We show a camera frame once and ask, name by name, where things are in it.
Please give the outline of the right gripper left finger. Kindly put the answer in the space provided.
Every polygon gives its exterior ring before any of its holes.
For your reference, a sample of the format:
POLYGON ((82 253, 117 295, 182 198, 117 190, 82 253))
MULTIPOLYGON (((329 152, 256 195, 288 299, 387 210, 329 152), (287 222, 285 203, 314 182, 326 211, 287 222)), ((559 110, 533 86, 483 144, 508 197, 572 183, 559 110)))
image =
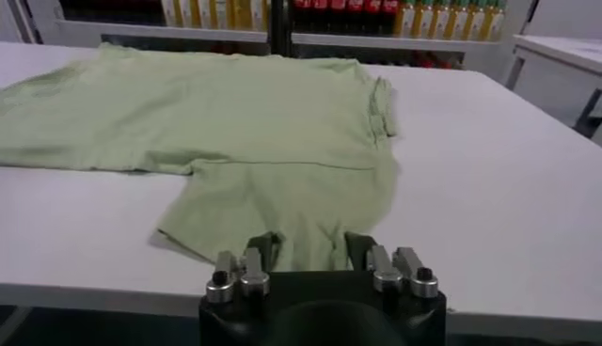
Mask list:
POLYGON ((259 296, 270 292, 270 273, 280 247, 280 237, 266 232, 248 240, 240 258, 230 251, 217 255, 212 278, 206 284, 206 300, 211 304, 228 304, 239 291, 244 297, 259 296))

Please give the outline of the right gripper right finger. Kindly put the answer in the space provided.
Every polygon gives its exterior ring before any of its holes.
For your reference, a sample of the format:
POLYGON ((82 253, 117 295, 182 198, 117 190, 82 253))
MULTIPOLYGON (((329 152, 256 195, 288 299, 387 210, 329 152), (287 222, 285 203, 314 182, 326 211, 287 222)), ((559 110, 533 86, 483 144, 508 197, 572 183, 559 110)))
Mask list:
POLYGON ((368 235, 345 233, 347 255, 352 268, 372 274, 372 285, 379 293, 409 288, 420 299, 438 296, 438 278, 423 265, 411 247, 398 247, 390 255, 386 248, 368 235))

